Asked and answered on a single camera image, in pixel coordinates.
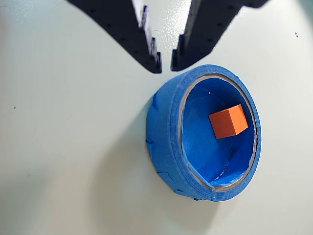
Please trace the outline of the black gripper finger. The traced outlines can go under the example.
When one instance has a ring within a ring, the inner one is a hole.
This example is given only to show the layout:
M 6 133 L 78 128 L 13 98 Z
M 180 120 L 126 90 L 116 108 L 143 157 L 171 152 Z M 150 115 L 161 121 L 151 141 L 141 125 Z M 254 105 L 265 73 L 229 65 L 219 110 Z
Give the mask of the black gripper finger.
M 152 36 L 148 6 L 139 0 L 70 0 L 113 37 L 139 64 L 161 73 L 161 54 Z
M 172 52 L 171 70 L 181 71 L 210 54 L 244 6 L 262 7 L 266 0 L 193 0 L 184 33 Z

